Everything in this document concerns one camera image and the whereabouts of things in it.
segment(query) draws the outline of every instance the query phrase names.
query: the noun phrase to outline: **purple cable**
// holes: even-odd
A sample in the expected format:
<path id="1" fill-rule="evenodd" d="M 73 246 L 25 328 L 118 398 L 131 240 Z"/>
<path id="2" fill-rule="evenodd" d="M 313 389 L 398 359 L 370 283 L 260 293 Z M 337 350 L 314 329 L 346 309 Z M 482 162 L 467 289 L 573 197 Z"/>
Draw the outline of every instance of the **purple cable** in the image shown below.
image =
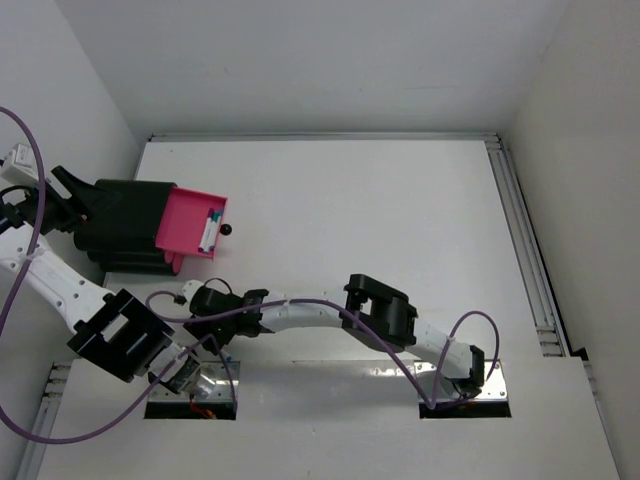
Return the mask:
<path id="1" fill-rule="evenodd" d="M 181 359 L 182 357 L 184 357 L 185 355 L 193 352 L 196 347 L 198 347 L 199 345 L 201 345 L 202 343 L 206 342 L 207 340 L 212 339 L 213 336 L 211 335 L 205 335 L 204 337 L 202 337 L 199 341 L 197 341 L 196 343 L 194 343 L 193 345 L 188 346 L 187 348 L 185 348 L 176 358 L 177 360 Z M 32 442 L 36 442 L 36 443 L 44 443 L 47 445 L 68 445 L 70 443 L 78 443 L 78 442 L 83 442 L 85 440 L 90 440 L 92 438 L 97 437 L 98 435 L 103 434 L 104 432 L 106 432 L 107 430 L 115 427 L 118 423 L 120 423 L 122 420 L 124 420 L 131 412 L 133 412 L 135 410 L 135 408 L 140 405 L 140 403 L 146 398 L 147 395 L 149 395 L 149 393 L 151 393 L 151 390 L 153 390 L 155 388 L 156 385 L 158 385 L 160 383 L 160 381 L 162 380 L 162 377 L 169 371 L 169 369 L 173 366 L 173 364 L 176 362 L 176 360 L 171 360 L 163 369 L 162 371 L 158 374 L 158 376 L 153 380 L 153 382 L 151 382 L 149 384 L 149 386 L 140 394 L 140 396 L 138 398 L 136 398 L 133 403 L 131 405 L 129 405 L 129 407 L 122 412 L 118 417 L 114 418 L 112 421 L 110 421 L 109 423 L 107 423 L 106 425 L 98 428 L 97 430 L 94 430 L 93 432 L 89 432 L 89 433 L 85 433 L 84 435 L 79 435 L 77 437 L 70 437 L 70 438 L 47 438 L 47 437 L 40 437 L 38 435 L 34 435 L 30 432 L 27 432 L 25 430 L 23 430 L 22 428 L 20 428 L 19 426 L 17 426 L 15 423 L 13 423 L 11 421 L 11 419 L 9 419 L 4 412 L 2 412 L 2 421 L 11 429 L 13 430 L 15 433 L 17 433 L 18 435 L 20 435 L 21 437 L 26 438 L 27 440 L 30 440 Z"/>
<path id="2" fill-rule="evenodd" d="M 37 167 L 37 171 L 38 171 L 38 207 L 37 207 L 37 211 L 36 211 L 36 218 L 35 218 L 34 225 L 33 225 L 33 233 L 31 235 L 31 239 L 29 240 L 29 245 L 27 247 L 27 255 L 31 255 L 36 249 L 36 245 L 37 245 L 37 242 L 38 242 L 38 236 L 40 235 L 40 230 L 42 229 L 42 222 L 43 222 L 43 219 L 44 219 L 44 208 L 45 208 L 45 199 L 46 199 L 45 198 L 45 196 L 46 196 L 46 182 L 45 182 L 44 162 L 42 160 L 42 154 L 40 152 L 40 148 L 38 147 L 36 139 L 33 136 L 31 130 L 29 129 L 29 127 L 27 127 L 27 125 L 24 123 L 24 121 L 22 121 L 22 119 L 20 117 L 18 117 L 18 115 L 16 115 L 14 112 L 12 112 L 11 110 L 8 110 L 5 107 L 0 106 L 0 112 L 4 113 L 8 117 L 10 117 L 12 120 L 14 120 L 18 124 L 18 126 L 22 129 L 22 131 L 24 132 L 25 136 L 27 137 L 27 140 L 29 141 L 29 144 L 31 146 L 31 149 L 33 150 L 33 153 L 34 153 L 34 156 L 35 156 L 35 160 L 36 160 L 36 167 Z M 22 264 L 20 272 L 18 272 L 18 275 L 16 276 L 16 279 L 13 282 L 13 285 L 11 286 L 9 294 L 7 295 L 7 299 L 5 300 L 4 306 L 2 307 L 2 311 L 0 312 L 0 335 L 2 335 L 4 327 L 5 327 L 6 323 L 7 323 L 7 318 L 9 317 L 9 312 L 11 311 L 11 307 L 13 306 L 13 302 L 16 299 L 18 291 L 20 290 L 20 286 L 22 285 L 22 282 L 24 281 L 24 279 L 25 279 L 25 277 L 27 275 L 27 272 L 29 271 L 30 264 L 31 264 L 30 260 L 25 260 L 25 262 Z M 160 295 L 161 293 L 173 295 L 174 298 L 175 298 L 175 294 L 173 294 L 172 292 L 168 292 L 168 291 L 155 292 L 154 294 L 151 294 L 147 298 L 147 302 L 146 303 L 147 303 L 147 307 L 149 307 L 150 310 L 152 310 L 150 308 L 150 305 L 149 305 L 150 300 L 152 298 L 154 298 L 155 296 Z M 227 318 L 229 316 L 235 315 L 237 313 L 242 313 L 242 312 L 247 312 L 247 311 L 251 311 L 251 310 L 267 308 L 267 307 L 275 307 L 275 306 L 278 306 L 278 305 L 283 305 L 286 302 L 287 302 L 287 300 L 266 302 L 266 303 L 259 304 L 259 305 L 251 305 L 251 306 L 248 306 L 248 307 L 238 308 L 238 309 L 231 310 L 231 311 L 228 311 L 228 312 L 224 312 L 224 313 L 221 313 L 221 314 L 218 314 L 218 315 L 210 315 L 208 317 L 198 317 L 198 318 L 194 318 L 194 319 L 192 319 L 192 318 L 189 318 L 189 319 L 174 319 L 174 318 L 162 317 L 160 315 L 158 315 L 158 317 L 160 317 L 162 320 L 164 320 L 166 322 L 173 322 L 173 323 L 196 323 L 196 322 L 216 321 L 216 320 L 222 320 L 224 318 Z M 328 307 L 336 309 L 337 311 L 339 311 L 340 313 L 345 315 L 347 318 L 349 318 L 349 320 L 351 320 L 353 323 L 358 325 L 358 327 L 361 330 L 363 330 L 365 333 L 370 335 L 371 338 L 373 338 L 381 346 L 381 348 L 385 352 L 387 352 L 389 354 L 391 359 L 396 363 L 396 365 L 398 365 L 400 370 L 402 370 L 402 372 L 405 374 L 407 379 L 411 382 L 411 384 L 416 389 L 418 394 L 425 401 L 425 404 L 427 405 L 427 407 L 431 408 L 431 409 L 435 408 L 435 393 L 434 393 L 434 401 L 433 401 L 434 403 L 432 404 L 431 401 L 429 400 L 429 398 L 427 397 L 426 393 L 424 392 L 424 390 L 420 387 L 420 384 L 413 377 L 413 375 L 411 375 L 411 372 L 405 366 L 405 364 L 398 358 L 398 356 L 393 352 L 393 350 L 391 350 L 391 348 L 386 344 L 386 342 L 384 342 L 380 337 L 378 337 L 378 335 L 376 335 L 375 332 L 373 330 L 371 330 L 364 322 L 362 322 L 362 320 L 360 320 L 356 315 L 354 315 L 353 313 L 351 313 L 348 310 L 344 309 L 343 307 L 341 307 L 341 306 L 339 306 L 339 305 L 337 305 L 335 303 L 329 302 L 327 300 L 320 300 L 320 299 L 313 299 L 313 298 L 308 298 L 308 299 L 301 298 L 301 299 L 290 300 L 290 303 L 314 303 L 314 304 L 319 304 L 319 305 L 326 305 Z M 455 334 L 457 329 L 460 327 L 460 325 L 462 324 L 462 322 L 466 318 L 468 318 L 469 316 L 474 315 L 474 314 L 481 315 L 484 318 L 486 318 L 491 323 L 491 325 L 493 326 L 494 332 L 496 334 L 496 354 L 494 356 L 493 364 L 491 366 L 491 369 L 489 370 L 489 375 L 488 376 L 490 376 L 491 373 L 493 372 L 494 368 L 495 368 L 495 365 L 496 365 L 497 361 L 498 361 L 500 337 L 499 337 L 498 330 L 497 330 L 497 327 L 495 325 L 495 322 L 493 322 L 493 320 L 486 313 L 479 312 L 479 311 L 473 311 L 473 312 L 469 312 L 469 313 L 463 315 L 460 318 L 460 320 L 458 320 L 456 325 L 454 326 L 450 337 L 453 337 L 453 335 Z M 199 345 L 201 345 L 202 343 L 206 342 L 209 339 L 213 340 L 214 345 L 216 345 L 215 338 L 212 335 L 206 335 L 205 337 L 201 338 L 198 342 L 196 342 L 193 345 L 187 347 L 184 351 L 182 351 L 180 353 L 180 355 L 178 355 L 177 358 L 178 359 L 182 358 L 184 355 L 187 355 L 188 353 L 192 352 L 196 347 L 198 347 Z M 237 408 L 237 400 L 236 400 L 236 396 L 235 396 L 235 390 L 234 390 L 234 386 L 233 386 L 233 378 L 231 376 L 231 372 L 230 372 L 230 370 L 228 368 L 228 365 L 226 364 L 226 361 L 225 361 L 223 355 L 220 352 L 220 349 L 216 347 L 216 350 L 218 350 L 218 352 L 220 353 L 220 359 L 222 360 L 223 365 L 225 366 L 225 370 L 226 370 L 227 376 L 229 377 L 230 387 L 231 387 L 231 394 L 232 394 L 232 398 L 233 398 L 233 401 L 234 401 L 234 408 Z M 445 344 L 445 347 L 442 350 L 442 355 L 440 357 L 440 361 L 438 362 L 438 367 L 436 369 L 435 382 L 439 381 L 440 371 L 442 369 L 442 365 L 444 364 L 444 359 L 446 357 L 446 353 L 447 353 L 448 350 L 449 350 L 449 341 L 447 341 L 447 343 Z M 136 400 L 134 400 L 133 403 L 124 412 L 122 412 L 122 414 L 120 414 L 117 418 L 115 418 L 114 420 L 112 420 L 108 424 L 104 425 L 103 427 L 101 427 L 101 428 L 99 428 L 97 430 L 94 430 L 93 432 L 87 433 L 85 435 L 80 435 L 78 437 L 71 437 L 71 438 L 46 438 L 46 437 L 40 437 L 38 435 L 34 435 L 31 432 L 28 432 L 28 431 L 22 429 L 15 422 L 13 422 L 13 420 L 11 420 L 11 418 L 9 418 L 9 416 L 4 411 L 4 409 L 2 408 L 1 405 L 0 405 L 0 420 L 10 430 L 12 430 L 14 433 L 20 435 L 23 438 L 26 438 L 29 441 L 32 441 L 32 442 L 44 443 L 44 444 L 48 444 L 48 445 L 65 445 L 65 444 L 70 444 L 70 443 L 82 442 L 84 440 L 89 440 L 91 438 L 95 438 L 98 435 L 106 432 L 110 428 L 113 428 L 118 423 L 120 423 L 125 417 L 127 417 L 144 400 L 144 398 L 151 392 L 151 390 L 156 385 L 158 385 L 160 383 L 162 377 L 167 373 L 167 371 L 169 371 L 169 369 L 173 366 L 174 363 L 175 363 L 175 360 L 172 360 L 171 362 L 169 362 L 164 367 L 164 369 L 160 372 L 160 374 L 154 379 L 154 381 L 149 384 L 149 386 L 142 392 L 142 394 Z"/>
<path id="3" fill-rule="evenodd" d="M 45 194 L 46 194 L 44 162 L 42 161 L 42 155 L 40 153 L 40 148 L 38 147 L 36 139 L 34 138 L 33 134 L 31 133 L 31 130 L 29 130 L 29 127 L 27 127 L 27 125 L 22 121 L 22 119 L 20 117 L 18 117 L 18 115 L 16 115 L 15 113 L 13 113 L 11 110 L 8 110 L 8 109 L 6 109 L 5 107 L 2 107 L 2 106 L 0 106 L 0 112 L 2 112 L 4 114 L 6 114 L 7 116 L 9 116 L 11 119 L 13 119 L 18 124 L 18 126 L 20 126 L 20 128 L 24 132 L 25 136 L 27 137 L 27 140 L 29 141 L 29 144 L 31 145 L 31 149 L 33 150 L 33 154 L 34 154 L 35 159 L 36 159 L 36 166 L 37 166 L 37 171 L 38 171 L 38 209 L 36 211 L 36 218 L 35 218 L 35 221 L 34 221 L 34 224 L 33 224 L 33 233 L 31 234 L 31 239 L 29 241 L 29 246 L 27 247 L 27 255 L 31 255 L 36 249 L 36 245 L 38 243 L 38 236 L 40 235 L 40 230 L 42 228 L 42 221 L 43 221 L 43 218 L 44 218 Z M 0 335 L 2 335 L 2 331 L 4 330 L 4 326 L 7 323 L 7 318 L 9 317 L 9 312 L 11 311 L 11 307 L 13 305 L 13 302 L 16 299 L 18 291 L 20 290 L 20 286 L 22 285 L 22 282 L 24 281 L 24 278 L 26 277 L 27 272 L 29 271 L 29 265 L 30 264 L 31 264 L 30 260 L 26 260 L 22 264 L 22 268 L 18 272 L 18 275 L 16 276 L 16 279 L 13 282 L 13 285 L 11 286 L 11 289 L 9 290 L 9 294 L 7 295 L 7 299 L 5 300 L 4 306 L 2 307 L 2 311 L 0 312 Z M 187 347 L 182 353 L 180 353 L 180 355 L 178 355 L 178 358 L 181 358 L 184 355 L 188 354 L 189 352 L 193 351 L 202 342 L 205 342 L 205 341 L 209 340 L 209 338 L 213 338 L 213 337 L 205 336 L 199 342 L 196 342 L 193 345 L 191 345 L 190 347 Z M 149 392 L 151 392 L 151 390 L 158 383 L 160 383 L 163 375 L 165 375 L 167 373 L 167 371 L 171 368 L 171 366 L 173 365 L 174 362 L 175 362 L 175 360 L 170 362 L 169 364 L 167 364 L 167 366 L 165 366 L 165 368 L 160 372 L 158 377 L 153 382 L 151 382 L 151 384 L 145 389 L 145 391 L 142 392 L 142 394 L 131 404 L 131 406 L 129 408 L 127 408 L 119 417 L 117 417 L 116 419 L 114 419 L 113 421 L 108 423 L 107 425 L 99 428 L 98 430 L 95 430 L 93 432 L 87 433 L 85 435 L 81 435 L 79 437 L 72 437 L 72 438 L 46 438 L 46 437 L 40 437 L 38 435 L 34 435 L 31 432 L 29 432 L 27 430 L 24 430 L 19 425 L 17 425 L 13 420 L 11 420 L 11 418 L 9 418 L 9 416 L 4 411 L 4 408 L 2 408 L 1 405 L 0 405 L 0 420 L 10 430 L 12 430 L 14 433 L 20 435 L 23 438 L 26 438 L 29 441 L 37 442 L 37 443 L 44 443 L 44 444 L 48 444 L 48 445 L 65 445 L 65 444 L 69 444 L 69 443 L 77 443 L 77 442 L 82 442 L 84 440 L 89 440 L 91 438 L 95 438 L 98 435 L 106 432 L 110 428 L 116 426 L 127 415 L 129 415 L 136 408 L 136 406 L 138 406 L 140 404 L 140 402 L 142 402 L 144 400 L 144 398 L 149 394 Z"/>
<path id="4" fill-rule="evenodd" d="M 236 387 L 233 386 L 233 375 L 231 375 L 231 369 L 229 368 L 229 363 L 224 358 L 224 355 L 222 354 L 222 350 L 220 350 L 220 347 L 218 346 L 218 341 L 216 340 L 216 337 L 214 337 L 211 334 L 209 334 L 208 336 L 210 337 L 211 342 L 213 342 L 213 346 L 215 347 L 216 352 L 218 352 L 218 356 L 220 357 L 220 361 L 222 362 L 224 371 L 227 374 L 227 378 L 229 379 L 229 388 L 231 389 L 231 400 L 233 401 L 233 413 L 237 413 L 238 399 L 236 397 Z"/>
<path id="5" fill-rule="evenodd" d="M 253 311 L 253 310 L 261 310 L 263 308 L 268 308 L 268 307 L 280 306 L 280 305 L 284 305 L 287 302 L 289 302 L 289 303 L 307 303 L 307 304 L 326 305 L 327 307 L 333 308 L 333 309 L 337 310 L 338 312 L 340 312 L 345 317 L 347 317 L 350 321 L 355 323 L 358 326 L 358 328 L 360 328 L 363 332 L 365 332 L 367 335 L 369 335 L 378 345 L 380 345 L 380 347 L 389 355 L 391 360 L 393 360 L 393 362 L 398 366 L 398 368 L 400 368 L 400 370 L 402 370 L 402 373 L 404 373 L 404 375 L 407 377 L 407 380 L 409 380 L 409 382 L 411 383 L 413 388 L 415 388 L 416 392 L 418 392 L 418 395 L 420 395 L 420 398 L 422 398 L 422 400 L 425 402 L 425 405 L 430 410 L 434 410 L 436 407 L 438 407 L 438 408 L 440 408 L 440 407 L 443 407 L 443 408 L 451 407 L 451 406 L 454 406 L 453 405 L 454 403 L 463 404 L 463 403 L 467 403 L 467 402 L 473 400 L 471 398 L 465 398 L 465 399 L 454 400 L 452 402 L 447 402 L 447 403 L 442 404 L 440 406 L 437 405 L 436 392 L 437 392 L 437 388 L 440 386 L 440 378 L 442 376 L 442 368 L 444 366 L 444 359 L 446 358 L 447 352 L 449 351 L 449 347 L 451 345 L 451 342 L 448 339 L 447 339 L 447 341 L 446 341 L 446 343 L 444 345 L 444 348 L 442 349 L 442 354 L 440 355 L 440 360 L 438 361 L 438 365 L 436 367 L 436 372 L 435 372 L 435 376 L 434 376 L 433 398 L 429 399 L 429 397 L 427 396 L 426 392 L 422 389 L 422 387 L 420 386 L 420 384 L 418 383 L 416 378 L 411 374 L 411 372 L 409 371 L 407 366 L 402 362 L 402 360 L 400 360 L 400 358 L 394 353 L 394 351 L 391 349 L 391 347 L 389 347 L 389 345 L 384 340 L 382 340 L 373 330 L 371 330 L 371 328 L 369 328 L 362 320 L 360 320 L 360 318 L 358 318 L 356 315 L 351 313 L 349 310 L 347 310 L 346 308 L 341 307 L 340 305 L 338 305 L 336 303 L 330 302 L 328 300 L 321 300 L 321 299 L 316 299 L 316 298 L 295 298 L 295 299 L 290 299 L 290 300 L 275 300 L 275 301 L 272 301 L 272 302 L 265 302 L 265 303 L 256 304 L 256 305 L 248 305 L 246 307 L 236 308 L 234 310 L 229 310 L 227 312 L 218 313 L 216 315 L 208 315 L 206 317 L 172 318 L 172 317 L 165 317 L 165 316 L 162 316 L 162 315 L 158 314 L 151 307 L 151 300 L 153 298 L 155 298 L 156 296 L 159 296 L 159 295 L 171 295 L 174 298 L 176 297 L 176 295 L 174 293 L 172 293 L 172 292 L 169 292 L 169 291 L 166 291 L 166 290 L 161 290 L 161 291 L 154 292 L 151 295 L 149 295 L 147 297 L 146 302 L 145 302 L 145 304 L 146 304 L 146 306 L 147 306 L 147 308 L 149 310 L 151 310 L 161 320 L 163 320 L 165 322 L 168 322 L 168 323 L 216 322 L 216 321 L 224 320 L 225 318 L 228 318 L 230 316 L 236 315 L 238 313 L 250 312 L 250 311 Z M 471 312 L 467 312 L 462 317 L 460 317 L 460 319 L 456 322 L 456 324 L 454 325 L 453 329 L 451 330 L 451 334 L 449 335 L 449 338 L 453 338 L 455 333 L 458 331 L 458 328 L 460 328 L 460 325 L 462 325 L 462 323 L 472 315 L 481 315 L 482 317 L 487 319 L 491 323 L 491 326 L 493 327 L 493 330 L 494 330 L 494 333 L 495 333 L 495 336 L 496 336 L 495 354 L 494 354 L 493 361 L 492 361 L 492 364 L 491 364 L 491 369 L 489 370 L 489 374 L 487 375 L 487 378 L 489 378 L 491 376 L 491 374 L 493 373 L 494 369 L 495 369 L 495 366 L 496 366 L 496 364 L 498 362 L 498 355 L 500 353 L 500 334 L 498 332 L 497 325 L 493 321 L 493 319 L 489 315 L 487 315 L 486 313 L 481 312 L 479 310 L 473 310 Z"/>

